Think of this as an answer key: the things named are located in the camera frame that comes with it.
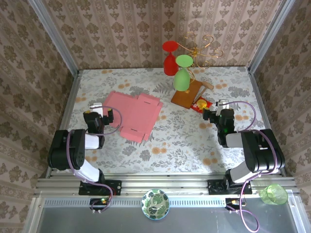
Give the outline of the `pink paper box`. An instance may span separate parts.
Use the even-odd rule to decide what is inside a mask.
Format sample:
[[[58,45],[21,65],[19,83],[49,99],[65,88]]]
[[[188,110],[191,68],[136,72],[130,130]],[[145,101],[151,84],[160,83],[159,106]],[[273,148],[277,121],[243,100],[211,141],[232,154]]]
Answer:
[[[114,108],[114,120],[110,126],[120,126],[121,137],[141,143],[149,138],[163,103],[145,93],[133,97],[112,91],[103,105]]]

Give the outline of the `red snack packet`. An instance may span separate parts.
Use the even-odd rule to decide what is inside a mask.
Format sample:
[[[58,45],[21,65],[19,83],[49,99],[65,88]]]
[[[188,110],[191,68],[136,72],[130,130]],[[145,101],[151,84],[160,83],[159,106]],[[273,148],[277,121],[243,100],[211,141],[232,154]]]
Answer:
[[[203,97],[199,97],[198,100],[196,100],[195,103],[191,105],[191,109],[193,109],[194,111],[198,113],[202,113],[204,109],[209,110],[211,106],[212,106],[212,102],[206,100]]]

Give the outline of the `brown wooden board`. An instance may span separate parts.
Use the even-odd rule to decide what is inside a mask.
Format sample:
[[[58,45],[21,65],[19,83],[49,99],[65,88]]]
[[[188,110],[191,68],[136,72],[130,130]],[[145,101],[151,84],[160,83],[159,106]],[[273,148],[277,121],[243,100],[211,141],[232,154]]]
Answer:
[[[202,83],[200,81],[194,81],[190,84],[186,91],[176,91],[171,99],[171,103],[181,106],[186,109],[190,109],[194,102]]]

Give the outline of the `small wooden mallet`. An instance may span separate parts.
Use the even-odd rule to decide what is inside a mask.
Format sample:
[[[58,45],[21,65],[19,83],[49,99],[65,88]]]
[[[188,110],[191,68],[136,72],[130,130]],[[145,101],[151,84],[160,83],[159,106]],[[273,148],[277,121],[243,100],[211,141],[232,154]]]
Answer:
[[[193,103],[196,103],[198,101],[198,99],[204,94],[204,92],[209,89],[209,90],[213,90],[214,86],[208,82],[202,82],[202,86],[204,87],[204,89],[197,95],[196,99],[193,101]]]

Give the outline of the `green wine glass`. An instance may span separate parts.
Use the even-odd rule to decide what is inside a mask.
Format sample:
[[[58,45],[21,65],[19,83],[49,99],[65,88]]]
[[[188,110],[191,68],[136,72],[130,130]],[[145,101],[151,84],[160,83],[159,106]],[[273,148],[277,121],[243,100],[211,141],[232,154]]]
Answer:
[[[187,91],[190,86],[190,73],[188,68],[193,64],[193,58],[189,55],[179,55],[175,59],[180,67],[174,77],[174,88],[176,91]]]

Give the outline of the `red wine glass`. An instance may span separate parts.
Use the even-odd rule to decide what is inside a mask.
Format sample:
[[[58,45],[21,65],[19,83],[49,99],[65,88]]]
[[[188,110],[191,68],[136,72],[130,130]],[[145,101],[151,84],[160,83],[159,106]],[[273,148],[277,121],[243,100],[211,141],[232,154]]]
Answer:
[[[179,70],[179,66],[173,55],[173,52],[178,49],[178,43],[175,41],[166,41],[163,43],[162,48],[165,52],[168,52],[168,55],[163,62],[164,73],[167,76],[174,76]]]

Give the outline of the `small black circuit board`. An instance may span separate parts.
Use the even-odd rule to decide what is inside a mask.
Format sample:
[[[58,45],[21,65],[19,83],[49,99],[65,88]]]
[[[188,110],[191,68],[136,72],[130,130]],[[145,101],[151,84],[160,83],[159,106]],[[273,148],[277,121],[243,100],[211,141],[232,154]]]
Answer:
[[[233,212],[240,211],[240,199],[239,198],[226,198],[225,199],[225,209]]]
[[[105,211],[110,205],[110,199],[109,198],[91,199],[89,205],[93,213],[101,213]]]

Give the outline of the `green transparent cup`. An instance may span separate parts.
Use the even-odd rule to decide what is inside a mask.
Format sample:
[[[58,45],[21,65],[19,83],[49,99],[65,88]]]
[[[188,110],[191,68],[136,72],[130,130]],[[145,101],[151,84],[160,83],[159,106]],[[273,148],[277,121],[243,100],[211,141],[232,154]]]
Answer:
[[[287,191],[279,184],[271,184],[259,192],[261,200],[268,205],[283,205],[288,201]]]

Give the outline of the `leaf pattern bowl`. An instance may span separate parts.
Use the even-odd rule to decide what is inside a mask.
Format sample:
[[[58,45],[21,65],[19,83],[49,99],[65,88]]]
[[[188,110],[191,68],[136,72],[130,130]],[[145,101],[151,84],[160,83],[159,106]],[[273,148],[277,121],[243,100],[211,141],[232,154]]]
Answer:
[[[170,201],[165,192],[154,188],[143,195],[141,209],[150,220],[161,220],[170,210]]]

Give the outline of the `aluminium table side rail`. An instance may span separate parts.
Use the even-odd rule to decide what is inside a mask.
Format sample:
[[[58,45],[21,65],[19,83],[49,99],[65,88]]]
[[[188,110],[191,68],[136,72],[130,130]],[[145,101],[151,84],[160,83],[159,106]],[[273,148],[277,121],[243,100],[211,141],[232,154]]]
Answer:
[[[81,77],[82,77],[83,72],[78,71],[76,77],[73,80],[72,83],[72,87],[69,93],[69,97],[68,97],[68,101],[66,103],[65,106],[65,110],[63,113],[63,117],[61,119],[61,123],[59,126],[59,130],[67,130],[69,127],[69,123],[70,123],[70,119],[71,119],[71,114],[72,114],[72,110],[74,107],[74,103],[77,97],[77,93],[79,90],[79,86],[80,86],[80,81],[81,81]]]
[[[262,97],[261,97],[258,85],[256,83],[256,79],[254,77],[254,74],[249,69],[247,69],[247,71],[248,71],[248,74],[250,76],[250,81],[252,83],[252,87],[253,87],[253,90],[254,90],[254,93],[255,93],[255,96],[256,96],[256,99],[257,99],[257,103],[258,103],[258,106],[259,106],[259,109],[260,109],[262,120],[264,122],[264,126],[266,128],[271,129],[271,125],[270,125],[270,122],[269,122],[269,119],[268,119],[268,116],[267,116],[267,113],[266,113],[266,110],[265,110],[265,107],[264,107],[264,104],[263,104],[263,101],[262,101]]]

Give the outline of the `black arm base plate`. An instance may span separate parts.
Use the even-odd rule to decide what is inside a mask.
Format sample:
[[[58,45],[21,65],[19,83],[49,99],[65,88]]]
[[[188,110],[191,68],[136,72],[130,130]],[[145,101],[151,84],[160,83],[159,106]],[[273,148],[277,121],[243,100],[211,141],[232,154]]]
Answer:
[[[240,194],[244,183],[233,183],[228,180],[207,180],[208,193],[210,195]]]
[[[105,180],[104,184],[111,188],[113,195],[121,195],[122,182],[120,180]],[[109,196],[110,191],[103,186],[80,182],[78,194],[80,196]]]

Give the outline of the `aluminium front rail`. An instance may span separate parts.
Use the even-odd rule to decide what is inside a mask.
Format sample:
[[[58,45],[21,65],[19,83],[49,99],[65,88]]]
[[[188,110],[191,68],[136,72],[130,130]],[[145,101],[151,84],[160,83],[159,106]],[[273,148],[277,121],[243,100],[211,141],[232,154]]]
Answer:
[[[151,181],[141,180],[133,176],[126,177],[121,184],[121,197],[142,197],[151,189],[161,189],[172,196],[206,196],[208,191],[208,178],[186,178],[177,177],[153,177]],[[300,193],[293,178],[256,178],[250,182],[253,194],[258,194],[265,187],[279,184],[288,192],[295,195]],[[35,190],[35,197],[72,197],[78,196],[80,182],[70,179],[40,179]]]

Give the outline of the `aluminium frame post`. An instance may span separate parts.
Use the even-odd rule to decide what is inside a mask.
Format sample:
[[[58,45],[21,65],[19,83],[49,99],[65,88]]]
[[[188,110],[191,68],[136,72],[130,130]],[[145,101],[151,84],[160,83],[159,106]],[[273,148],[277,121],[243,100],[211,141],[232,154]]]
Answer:
[[[56,49],[60,53],[62,59],[64,60],[67,68],[71,72],[74,78],[77,77],[79,73],[78,66],[76,65],[69,49],[67,48],[65,41],[63,40],[56,24],[52,20],[47,8],[44,6],[42,0],[28,0],[29,4],[32,6],[39,21],[42,23],[44,29],[51,38]]]
[[[282,0],[270,25],[267,28],[249,66],[248,71],[250,74],[254,74],[258,66],[260,65],[262,59],[267,53],[269,47],[271,46],[276,34],[280,30],[286,16],[293,7],[295,0]]]

